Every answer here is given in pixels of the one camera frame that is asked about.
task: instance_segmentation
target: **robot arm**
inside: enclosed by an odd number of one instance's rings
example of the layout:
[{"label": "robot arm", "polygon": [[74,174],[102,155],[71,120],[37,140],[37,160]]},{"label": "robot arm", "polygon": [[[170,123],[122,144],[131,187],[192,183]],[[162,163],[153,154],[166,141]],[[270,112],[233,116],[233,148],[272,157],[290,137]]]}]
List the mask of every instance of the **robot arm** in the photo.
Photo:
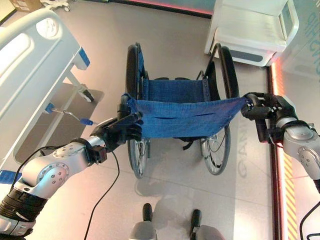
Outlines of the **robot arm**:
[{"label": "robot arm", "polygon": [[23,168],[22,176],[0,204],[1,235],[24,237],[48,199],[72,175],[99,164],[126,140],[141,140],[139,113],[100,123],[88,139],[76,138],[50,155],[36,157]]},{"label": "robot arm", "polygon": [[[250,101],[241,113],[255,120],[259,141],[282,144],[284,152],[302,164],[320,193],[320,137],[316,130],[298,120],[289,99],[257,92],[245,97]],[[265,119],[274,119],[275,125],[268,129]]]}]

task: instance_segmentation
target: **cardboard box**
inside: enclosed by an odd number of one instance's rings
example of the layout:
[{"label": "cardboard box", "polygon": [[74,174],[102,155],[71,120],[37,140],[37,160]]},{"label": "cardboard box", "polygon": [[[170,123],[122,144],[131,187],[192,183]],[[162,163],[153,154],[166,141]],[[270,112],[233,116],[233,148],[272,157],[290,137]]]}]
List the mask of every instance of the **cardboard box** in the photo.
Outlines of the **cardboard box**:
[{"label": "cardboard box", "polygon": [[10,0],[17,11],[31,13],[43,7],[40,0]]}]

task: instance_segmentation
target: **tiled floor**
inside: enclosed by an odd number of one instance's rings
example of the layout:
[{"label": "tiled floor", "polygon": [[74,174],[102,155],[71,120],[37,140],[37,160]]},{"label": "tiled floor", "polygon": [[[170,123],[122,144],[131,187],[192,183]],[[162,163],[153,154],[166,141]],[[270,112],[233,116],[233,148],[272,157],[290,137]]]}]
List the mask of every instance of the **tiled floor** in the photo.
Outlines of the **tiled floor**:
[{"label": "tiled floor", "polygon": [[[91,65],[74,71],[89,89],[104,92],[91,119],[116,115],[125,88],[127,48],[140,42],[151,78],[195,78],[207,65],[204,46],[208,19],[117,3],[71,2],[71,12],[58,9],[64,23],[85,49]],[[16,13],[10,20],[19,18]],[[220,65],[217,75],[221,80]],[[240,94],[265,92],[264,68],[236,64]],[[87,137],[92,127],[87,127]],[[231,123],[231,150],[225,172],[211,175],[199,143],[183,151],[177,139],[153,139],[145,177],[136,180],[127,146],[115,153],[120,177],[97,207],[88,239],[128,239],[142,219],[142,206],[151,203],[159,240],[187,240],[193,209],[202,210],[202,224],[216,227],[226,240],[272,238],[269,147],[260,144],[254,122],[240,114]],[[48,201],[27,240],[83,239],[91,209],[116,176],[108,160],[73,176]]]}]

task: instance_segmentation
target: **wheelchair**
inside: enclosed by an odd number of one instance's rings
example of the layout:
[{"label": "wheelchair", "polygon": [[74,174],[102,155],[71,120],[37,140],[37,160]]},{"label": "wheelchair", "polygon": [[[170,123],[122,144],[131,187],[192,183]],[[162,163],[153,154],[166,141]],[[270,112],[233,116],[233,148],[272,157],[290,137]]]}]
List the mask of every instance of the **wheelchair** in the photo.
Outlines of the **wheelchair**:
[{"label": "wheelchair", "polygon": [[[221,100],[216,80],[214,55],[221,61],[227,99]],[[129,162],[141,179],[150,157],[152,138],[178,138],[188,144],[200,141],[201,155],[213,175],[220,175],[227,166],[231,133],[229,123],[246,104],[239,97],[234,63],[226,46],[217,43],[205,72],[196,80],[177,77],[149,79],[139,43],[129,46],[126,64],[125,94],[121,97],[118,116],[133,112],[143,114],[141,141],[127,142]]]}]

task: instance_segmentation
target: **wheelchair push rim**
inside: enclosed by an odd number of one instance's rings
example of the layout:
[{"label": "wheelchair push rim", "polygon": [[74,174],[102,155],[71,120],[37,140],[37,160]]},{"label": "wheelchair push rim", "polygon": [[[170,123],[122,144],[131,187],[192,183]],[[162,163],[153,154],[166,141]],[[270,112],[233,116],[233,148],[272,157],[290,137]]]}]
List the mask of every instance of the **wheelchair push rim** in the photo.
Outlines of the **wheelchair push rim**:
[{"label": "wheelchair push rim", "polygon": [[200,140],[201,154],[212,175],[220,175],[225,170],[230,153],[230,143],[229,126],[213,136]]},{"label": "wheelchair push rim", "polygon": [[128,141],[129,162],[134,175],[141,179],[143,177],[148,158],[148,140],[142,138],[141,141]]}]

